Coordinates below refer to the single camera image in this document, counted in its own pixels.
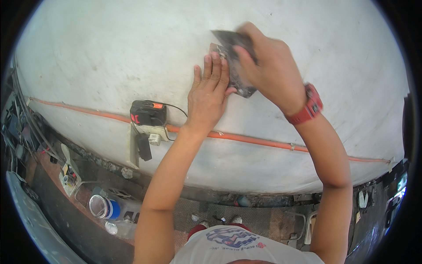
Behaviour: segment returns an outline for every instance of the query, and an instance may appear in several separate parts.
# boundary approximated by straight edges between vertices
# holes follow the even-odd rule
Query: sanding block
[[[237,89],[236,94],[243,96],[244,98],[251,97],[251,95],[257,89],[248,80],[246,73],[240,65],[239,57],[233,50],[233,46],[238,45],[246,49],[251,55],[255,64],[258,64],[252,45],[252,40],[246,35],[242,35],[233,31],[212,30],[212,33],[221,42],[222,46],[211,43],[210,53],[218,52],[221,58],[225,58],[227,60],[230,70],[229,87],[235,87]]]

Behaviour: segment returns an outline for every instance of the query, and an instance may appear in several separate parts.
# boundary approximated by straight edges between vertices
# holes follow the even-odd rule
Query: white shoe
[[[203,225],[206,228],[210,228],[210,224],[207,221],[203,221],[201,223],[199,223],[200,225]]]
[[[233,223],[233,224],[241,224],[243,221],[242,221],[242,217],[240,217],[240,216],[235,216],[231,221],[230,221],[230,223]]]

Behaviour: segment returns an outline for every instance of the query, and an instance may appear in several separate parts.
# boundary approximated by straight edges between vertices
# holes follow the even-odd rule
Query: orange pipe
[[[51,102],[42,101],[42,100],[32,98],[32,97],[30,98],[30,100],[34,100],[34,101],[37,101],[39,103],[47,104],[47,105],[50,105],[50,106],[67,108],[67,109],[74,110],[74,111],[81,112],[81,113],[85,113],[85,114],[92,114],[92,115],[96,115],[96,116],[100,116],[100,117],[111,118],[111,119],[119,120],[119,121],[126,122],[126,123],[132,122],[132,120],[129,117],[125,117],[125,116],[122,116],[122,115],[119,115],[119,114],[101,112],[101,111],[98,111],[98,110],[92,110],[92,109],[78,107],[78,106],[71,106],[71,105],[67,105],[67,104],[64,104],[64,103],[51,103]],[[167,130],[169,132],[178,133],[180,131],[180,127],[177,127],[177,126],[174,126],[174,125],[167,124],[165,127],[167,128]],[[257,138],[253,138],[253,137],[250,137],[250,136],[242,136],[242,135],[236,135],[236,134],[231,134],[231,133],[219,133],[219,132],[211,131],[208,134],[207,137],[216,138],[216,139],[235,140],[235,141],[241,141],[241,142],[257,144],[257,145],[262,145],[262,146],[277,147],[277,148],[286,149],[286,150],[309,152],[308,148],[303,147],[303,146],[295,146],[295,145],[292,146],[288,143],[276,142],[276,141],[271,141],[271,140],[266,140],[266,139],[257,139]],[[348,156],[348,157],[349,157],[350,161],[390,163],[389,160],[385,160],[385,159],[356,158],[356,157],[351,157],[351,156]]]
[[[180,127],[173,126],[173,125],[166,125],[165,127],[167,128],[169,132],[176,132],[176,133],[178,133],[180,129]],[[262,145],[262,146],[278,147],[278,148],[286,149],[286,150],[291,150],[293,148],[292,145],[287,144],[287,143],[276,142],[276,141],[271,141],[271,140],[266,140],[266,139],[257,139],[250,136],[241,136],[241,135],[230,134],[230,133],[220,134],[215,131],[211,131],[207,137],[216,138],[216,139],[236,140],[236,141],[241,141],[241,142],[246,142],[246,143]],[[302,147],[302,146],[294,146],[293,150],[309,152],[306,147]]]
[[[71,106],[71,105],[63,104],[63,103],[50,103],[50,102],[38,100],[38,99],[32,98],[32,97],[30,97],[30,100],[34,100],[34,101],[37,101],[37,102],[40,102],[40,103],[43,103],[43,104],[47,104],[49,106],[57,106],[57,107],[67,108],[67,109],[74,110],[74,111],[77,111],[77,112],[81,112],[81,113],[85,113],[85,114],[92,114],[92,115],[96,115],[96,116],[99,116],[99,117],[111,118],[111,119],[119,120],[119,121],[126,122],[126,123],[131,122],[130,118],[119,115],[119,114],[100,112],[99,110],[92,110],[92,109],[83,108],[83,107]]]

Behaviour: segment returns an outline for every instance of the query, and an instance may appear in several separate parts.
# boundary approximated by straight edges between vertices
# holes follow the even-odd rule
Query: red wristwatch
[[[322,101],[321,98],[319,98],[319,94],[315,89],[314,85],[310,83],[306,84],[305,90],[306,98],[308,99],[306,105],[302,108],[299,113],[291,117],[286,117],[286,119],[292,125],[299,125],[303,122],[311,120],[322,111]]]

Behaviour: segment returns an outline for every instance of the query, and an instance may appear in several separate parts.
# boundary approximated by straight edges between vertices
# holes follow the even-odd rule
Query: white wall
[[[304,82],[313,83],[324,115],[349,155],[403,158],[401,122],[408,92],[398,46],[368,1],[44,0],[16,51],[26,96],[128,115],[134,100],[187,109],[193,65],[202,65],[210,30],[252,21],[291,48]],[[127,124],[31,102],[60,133],[126,165]],[[168,122],[185,117],[170,109]],[[215,130],[303,144],[283,114],[259,92],[229,98]],[[141,160],[152,174],[171,143]],[[355,184],[382,175],[384,163],[351,162]],[[186,184],[240,192],[321,190],[307,153],[207,139]]]

